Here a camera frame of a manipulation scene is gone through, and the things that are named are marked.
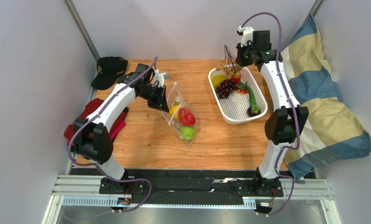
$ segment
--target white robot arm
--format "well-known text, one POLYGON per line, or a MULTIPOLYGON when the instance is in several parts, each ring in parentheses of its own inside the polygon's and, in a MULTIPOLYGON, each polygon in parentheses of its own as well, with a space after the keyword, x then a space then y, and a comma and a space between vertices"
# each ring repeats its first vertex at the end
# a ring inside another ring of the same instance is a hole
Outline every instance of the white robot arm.
POLYGON ((265 126, 266 136, 269 139, 266 154, 258 167, 258 174, 253 178, 255 192, 265 195, 279 184, 277 174, 279 168, 276 166, 280 167, 282 164, 287 151, 286 146, 290 146, 296 139, 294 117, 296 116, 298 119, 301 133, 308 117, 308 109, 301 107, 294 97, 286 80, 280 55, 278 56, 279 63, 276 62, 277 51, 271 49, 270 31, 255 31, 251 27, 239 27, 238 34, 242 36, 242 41, 237 45, 236 62, 240 66, 255 64, 258 67, 267 82, 273 100, 274 113, 265 126), (284 77, 283 80, 278 73, 277 65, 279 65, 279 71, 284 77), (289 100, 293 103, 296 114, 293 113, 289 100))
POLYGON ((135 72, 121 76, 107 100, 96 111, 86 119, 78 118, 74 122, 74 131, 76 132, 87 120, 97 116, 75 138, 74 149, 116 180, 121 180, 126 171, 112 155, 113 143, 109 132, 117 117, 137 96, 147 99, 149 107, 169 112, 166 102, 166 86, 164 85, 165 79, 169 78, 168 73, 159 73, 159 70, 151 69, 138 82, 117 94, 120 89, 140 76, 147 68, 147 65, 138 64, 135 72))

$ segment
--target yellow fruit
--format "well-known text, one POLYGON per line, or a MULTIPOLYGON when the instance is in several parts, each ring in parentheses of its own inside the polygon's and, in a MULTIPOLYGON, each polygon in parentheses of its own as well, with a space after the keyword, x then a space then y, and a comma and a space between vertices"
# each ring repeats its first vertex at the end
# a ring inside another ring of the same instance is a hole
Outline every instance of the yellow fruit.
POLYGON ((225 80, 225 75, 214 76, 211 79, 211 83, 214 87, 220 86, 220 83, 225 80))
MULTIPOLYGON (((177 110, 177 108, 178 108, 178 105, 175 105, 175 106, 173 106, 173 107, 170 109, 170 115, 171 115, 171 116, 175 113, 175 111, 177 110)), ((174 116, 174 118, 175 118, 175 119, 178 119, 178 113, 174 116)))

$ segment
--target red cloth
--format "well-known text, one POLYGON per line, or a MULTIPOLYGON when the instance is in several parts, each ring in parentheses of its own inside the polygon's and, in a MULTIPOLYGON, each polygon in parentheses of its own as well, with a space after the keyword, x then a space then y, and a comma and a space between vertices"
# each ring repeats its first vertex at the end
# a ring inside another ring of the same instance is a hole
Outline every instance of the red cloth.
MULTIPOLYGON (((102 105, 104 101, 96 98, 92 101, 90 101, 87 105, 84 111, 80 114, 80 118, 86 119, 87 116, 89 116, 91 113, 93 113, 98 107, 102 105)), ((124 119, 126 117, 127 113, 122 112, 118 118, 116 118, 115 122, 113 123, 111 130, 109 131, 109 136, 111 137, 111 140, 116 137, 116 135, 119 133, 119 131, 126 125, 126 122, 124 122, 124 119)), ((70 139, 73 137, 73 125, 68 125, 67 129, 64 132, 64 137, 70 141, 70 139)))

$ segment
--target yellow lemon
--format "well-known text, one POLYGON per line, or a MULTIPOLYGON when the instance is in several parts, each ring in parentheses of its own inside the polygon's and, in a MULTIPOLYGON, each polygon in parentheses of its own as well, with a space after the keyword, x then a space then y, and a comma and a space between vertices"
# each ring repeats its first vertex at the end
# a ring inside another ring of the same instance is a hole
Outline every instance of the yellow lemon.
MULTIPOLYGON (((177 110, 178 108, 178 105, 175 105, 173 106, 171 109, 170 109, 170 115, 173 115, 175 113, 175 111, 177 110)), ((174 116, 175 119, 178 119, 178 113, 174 116)))

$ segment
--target striped pillow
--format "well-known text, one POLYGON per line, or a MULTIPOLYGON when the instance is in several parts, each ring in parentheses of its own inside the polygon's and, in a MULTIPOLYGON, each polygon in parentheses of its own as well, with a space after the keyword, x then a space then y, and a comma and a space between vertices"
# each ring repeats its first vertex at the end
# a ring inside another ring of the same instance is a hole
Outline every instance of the striped pillow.
POLYGON ((330 74, 332 68, 324 60, 321 35, 312 15, 281 54, 290 87, 300 104, 309 110, 300 149, 288 150, 285 156, 296 181, 312 167, 368 156, 370 136, 340 102, 341 95, 330 74))

